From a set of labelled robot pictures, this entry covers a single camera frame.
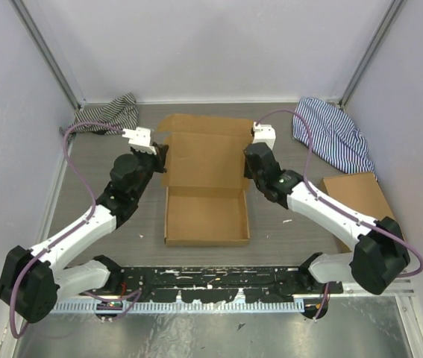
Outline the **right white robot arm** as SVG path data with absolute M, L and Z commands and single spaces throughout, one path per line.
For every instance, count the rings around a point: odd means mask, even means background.
M 302 175 L 283 170 L 264 142 L 244 150 L 245 176 L 268 201 L 301 214 L 349 247 L 345 254 L 315 253 L 298 268 L 302 289 L 317 294 L 330 282 L 353 282 L 379 295 L 410 264 L 398 223 L 358 213 L 319 191 Z

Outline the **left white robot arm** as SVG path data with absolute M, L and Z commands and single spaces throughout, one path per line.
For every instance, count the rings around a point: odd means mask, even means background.
M 104 255 L 70 267 L 91 244 L 121 227 L 136 212 L 153 174 L 166 172 L 169 147 L 153 143 L 150 152 L 132 148 L 116 158 L 110 181 L 93 205 L 75 222 L 53 237 L 25 249 L 11 249 L 0 277 L 0 299 L 11 318 L 20 315 L 33 324 L 44 319 L 63 299 L 98 289 L 117 294 L 122 268 Z

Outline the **folded brown cardboard box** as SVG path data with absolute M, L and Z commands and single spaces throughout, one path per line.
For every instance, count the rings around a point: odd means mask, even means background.
M 318 188 L 352 210 L 376 219 L 388 216 L 395 220 L 372 172 L 323 178 Z

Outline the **grey striped cloth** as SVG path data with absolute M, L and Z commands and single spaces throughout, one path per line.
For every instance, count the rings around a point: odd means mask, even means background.
M 74 114 L 74 125 L 85 122 L 94 122 L 94 125 L 83 125 L 74 129 L 67 135 L 67 139 L 70 141 L 75 133 L 93 133 L 98 135 L 117 134 L 117 132 L 97 125 L 97 123 L 109 125 L 119 130 L 135 130 L 138 126 L 138 118 L 139 112 L 136 99 L 129 92 L 103 106 L 76 111 Z

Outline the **blue striped cloth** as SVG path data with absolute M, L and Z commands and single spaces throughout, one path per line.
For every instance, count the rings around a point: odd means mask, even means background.
M 309 143 L 310 129 L 313 153 L 346 174 L 375 172 L 369 158 L 366 138 L 342 110 L 320 99 L 306 97 L 298 102 L 292 120 L 292 136 Z

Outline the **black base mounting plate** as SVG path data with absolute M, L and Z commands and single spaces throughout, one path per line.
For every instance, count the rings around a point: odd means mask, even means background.
M 320 295 L 325 285 L 303 277 L 295 266 L 124 267 L 115 289 L 97 296 L 123 297 L 141 291 L 140 302 L 230 303 L 239 293 L 247 304 L 293 302 L 297 295 Z

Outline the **left aluminium corner post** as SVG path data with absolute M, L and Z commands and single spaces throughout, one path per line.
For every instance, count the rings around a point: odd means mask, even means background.
M 79 101 L 79 98 L 74 93 L 74 90 L 72 89 L 69 81 L 66 79 L 66 76 L 60 68 L 59 63 L 57 62 L 53 52 L 50 49 L 50 46 L 47 44 L 46 39 L 44 38 L 40 28 L 37 26 L 25 2 L 11 0 L 10 4 L 24 25 L 26 31 L 29 33 L 31 39 L 33 40 L 40 55 L 44 59 L 48 69 L 50 70 L 52 76 L 56 80 L 66 99 L 75 110 L 80 110 L 82 108 L 82 103 Z

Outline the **aluminium corner post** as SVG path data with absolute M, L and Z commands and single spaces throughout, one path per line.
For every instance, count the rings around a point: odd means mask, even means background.
M 400 12 L 403 10 L 407 0 L 391 0 L 382 20 L 380 21 L 372 39 L 367 46 L 364 55 L 357 65 L 351 80 L 348 83 L 341 99 L 337 102 L 340 109 L 345 109 L 355 93 L 358 85 L 363 79 L 364 74 L 369 68 L 370 64 L 377 55 L 380 47 L 383 45 L 384 40 L 389 34 L 395 20 L 398 18 Z
M 50 46 L 47 44 L 46 39 L 44 38 L 40 28 L 37 26 L 25 2 L 11 0 L 10 4 L 24 25 L 26 31 L 29 33 L 31 39 L 33 40 L 40 55 L 44 59 L 48 69 L 50 70 L 52 76 L 56 80 L 66 99 L 75 110 L 80 110 L 82 108 L 82 103 L 79 101 L 79 98 L 74 93 L 74 90 L 72 89 L 69 81 L 66 79 L 66 76 L 60 68 L 59 63 L 57 62 L 53 52 L 50 49 Z

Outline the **right aluminium corner post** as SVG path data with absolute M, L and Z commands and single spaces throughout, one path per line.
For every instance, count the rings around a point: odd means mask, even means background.
M 370 64 L 377 55 L 380 47 L 383 45 L 384 40 L 389 34 L 395 20 L 398 18 L 400 12 L 403 10 L 407 0 L 391 0 L 382 20 L 380 21 L 372 39 L 367 46 L 364 55 L 357 65 L 351 80 L 348 83 L 341 99 L 337 102 L 340 109 L 345 109 L 355 93 L 358 85 L 363 79 L 364 74 L 369 68 Z

